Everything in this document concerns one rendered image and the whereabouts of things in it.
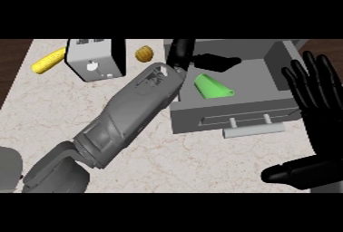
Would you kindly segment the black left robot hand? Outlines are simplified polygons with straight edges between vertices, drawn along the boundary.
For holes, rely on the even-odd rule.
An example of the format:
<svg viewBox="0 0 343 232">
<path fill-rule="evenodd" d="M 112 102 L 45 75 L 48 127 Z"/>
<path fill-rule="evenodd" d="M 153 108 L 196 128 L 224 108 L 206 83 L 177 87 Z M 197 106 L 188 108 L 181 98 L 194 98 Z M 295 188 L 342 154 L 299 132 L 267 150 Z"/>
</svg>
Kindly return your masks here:
<svg viewBox="0 0 343 232">
<path fill-rule="evenodd" d="M 166 64 L 174 68 L 188 71 L 190 65 L 196 68 L 224 73 L 242 63 L 239 57 L 222 57 L 217 54 L 203 53 L 194 55 L 194 39 L 175 39 L 171 45 Z"/>
</svg>

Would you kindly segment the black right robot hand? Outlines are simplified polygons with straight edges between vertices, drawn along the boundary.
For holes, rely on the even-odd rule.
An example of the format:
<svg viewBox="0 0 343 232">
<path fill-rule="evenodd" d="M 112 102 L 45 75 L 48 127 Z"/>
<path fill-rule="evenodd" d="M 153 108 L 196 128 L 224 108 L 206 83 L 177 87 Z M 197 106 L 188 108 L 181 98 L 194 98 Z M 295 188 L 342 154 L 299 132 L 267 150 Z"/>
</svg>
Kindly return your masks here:
<svg viewBox="0 0 343 232">
<path fill-rule="evenodd" d="M 316 154 L 285 162 L 262 172 L 265 183 L 316 189 L 343 181 L 343 84 L 329 57 L 304 52 L 305 65 L 285 67 Z"/>
</svg>

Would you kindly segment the green cup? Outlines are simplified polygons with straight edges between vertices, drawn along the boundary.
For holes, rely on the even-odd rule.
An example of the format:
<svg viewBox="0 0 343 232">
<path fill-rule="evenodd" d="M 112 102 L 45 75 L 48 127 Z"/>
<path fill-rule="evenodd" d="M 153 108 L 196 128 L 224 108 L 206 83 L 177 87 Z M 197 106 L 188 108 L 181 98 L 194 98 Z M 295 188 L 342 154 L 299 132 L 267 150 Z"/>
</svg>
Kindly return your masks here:
<svg viewBox="0 0 343 232">
<path fill-rule="evenodd" d="M 233 97 L 236 95 L 236 91 L 205 73 L 196 77 L 194 86 L 205 99 Z"/>
</svg>

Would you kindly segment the grey open drawer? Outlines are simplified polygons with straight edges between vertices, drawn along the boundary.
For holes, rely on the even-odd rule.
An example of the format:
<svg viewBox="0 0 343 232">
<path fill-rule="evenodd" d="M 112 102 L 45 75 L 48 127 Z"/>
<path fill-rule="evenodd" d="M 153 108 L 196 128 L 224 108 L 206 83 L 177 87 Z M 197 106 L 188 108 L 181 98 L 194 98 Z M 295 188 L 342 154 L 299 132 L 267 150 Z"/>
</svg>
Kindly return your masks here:
<svg viewBox="0 0 343 232">
<path fill-rule="evenodd" d="M 196 86 L 194 79 L 208 74 L 230 89 L 236 91 L 231 97 L 205 99 Z M 186 83 L 180 91 L 180 103 L 188 107 L 205 107 L 206 105 L 231 105 L 248 102 L 264 102 L 293 99 L 292 91 L 280 91 L 268 70 L 265 60 L 248 60 L 234 66 L 227 72 L 214 72 L 196 68 L 188 69 Z"/>
</svg>

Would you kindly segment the grey drawer front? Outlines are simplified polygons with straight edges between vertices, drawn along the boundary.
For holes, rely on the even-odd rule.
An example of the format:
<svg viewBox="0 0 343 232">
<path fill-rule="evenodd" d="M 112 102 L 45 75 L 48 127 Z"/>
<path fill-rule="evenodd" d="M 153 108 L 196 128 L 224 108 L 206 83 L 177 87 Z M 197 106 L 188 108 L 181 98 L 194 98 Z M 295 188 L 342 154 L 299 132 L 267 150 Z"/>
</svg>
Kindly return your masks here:
<svg viewBox="0 0 343 232">
<path fill-rule="evenodd" d="M 174 102 L 171 118 L 174 133 L 211 131 L 231 127 L 230 119 L 236 119 L 239 127 L 265 124 L 265 115 L 271 121 L 286 122 L 301 119 L 301 111 L 293 99 L 258 101 L 239 104 L 215 104 L 214 100 L 199 104 Z"/>
</svg>

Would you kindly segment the brown ridged round pastry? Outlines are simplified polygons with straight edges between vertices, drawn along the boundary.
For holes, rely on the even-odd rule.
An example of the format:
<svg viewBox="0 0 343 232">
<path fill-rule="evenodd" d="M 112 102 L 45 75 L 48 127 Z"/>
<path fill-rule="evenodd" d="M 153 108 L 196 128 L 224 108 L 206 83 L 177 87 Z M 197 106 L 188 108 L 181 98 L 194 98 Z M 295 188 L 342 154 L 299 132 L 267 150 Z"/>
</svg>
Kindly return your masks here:
<svg viewBox="0 0 343 232">
<path fill-rule="evenodd" d="M 153 49 L 146 45 L 137 50 L 137 59 L 147 63 L 152 61 L 154 56 L 154 51 Z"/>
</svg>

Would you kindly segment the grey cabinet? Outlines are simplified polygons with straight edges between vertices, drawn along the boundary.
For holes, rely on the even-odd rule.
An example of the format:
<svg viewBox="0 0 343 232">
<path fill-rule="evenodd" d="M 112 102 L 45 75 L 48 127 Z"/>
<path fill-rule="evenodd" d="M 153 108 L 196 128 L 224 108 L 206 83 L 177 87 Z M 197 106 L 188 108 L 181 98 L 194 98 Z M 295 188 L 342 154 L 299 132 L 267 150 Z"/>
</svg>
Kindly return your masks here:
<svg viewBox="0 0 343 232">
<path fill-rule="evenodd" d="M 222 57 L 239 57 L 243 62 L 264 59 L 279 90 L 289 91 L 282 68 L 292 64 L 293 59 L 302 60 L 299 46 L 304 44 L 302 40 L 199 39 L 194 54 L 212 53 Z"/>
</svg>

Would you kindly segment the grey and black toaster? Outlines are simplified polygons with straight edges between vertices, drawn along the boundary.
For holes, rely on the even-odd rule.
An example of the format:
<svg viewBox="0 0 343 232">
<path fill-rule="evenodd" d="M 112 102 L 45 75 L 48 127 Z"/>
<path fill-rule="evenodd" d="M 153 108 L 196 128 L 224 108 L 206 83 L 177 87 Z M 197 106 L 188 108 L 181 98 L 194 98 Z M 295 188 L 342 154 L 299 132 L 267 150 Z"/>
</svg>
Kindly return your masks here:
<svg viewBox="0 0 343 232">
<path fill-rule="evenodd" d="M 85 82 L 126 75 L 126 41 L 123 39 L 70 39 L 64 62 Z"/>
</svg>

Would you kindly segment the yellow corn cob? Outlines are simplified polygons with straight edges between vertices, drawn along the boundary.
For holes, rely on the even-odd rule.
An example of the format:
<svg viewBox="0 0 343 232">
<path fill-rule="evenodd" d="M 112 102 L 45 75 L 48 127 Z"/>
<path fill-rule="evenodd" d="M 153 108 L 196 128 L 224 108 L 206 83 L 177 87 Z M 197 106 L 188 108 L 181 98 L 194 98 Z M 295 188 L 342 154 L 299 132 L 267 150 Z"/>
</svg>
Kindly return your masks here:
<svg viewBox="0 0 343 232">
<path fill-rule="evenodd" d="M 32 69 L 35 73 L 44 74 L 66 58 L 66 48 L 60 48 L 51 54 L 48 54 L 33 65 Z"/>
</svg>

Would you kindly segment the grey rounded robot body part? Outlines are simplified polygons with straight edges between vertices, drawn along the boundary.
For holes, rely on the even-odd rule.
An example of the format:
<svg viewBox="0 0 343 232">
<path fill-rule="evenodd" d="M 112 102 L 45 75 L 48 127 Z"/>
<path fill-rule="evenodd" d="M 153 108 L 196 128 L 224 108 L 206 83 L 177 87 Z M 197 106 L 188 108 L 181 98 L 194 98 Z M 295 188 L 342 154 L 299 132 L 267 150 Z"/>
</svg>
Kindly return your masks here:
<svg viewBox="0 0 343 232">
<path fill-rule="evenodd" d="M 13 193 L 23 176 L 23 156 L 13 148 L 0 147 L 0 193 Z"/>
</svg>

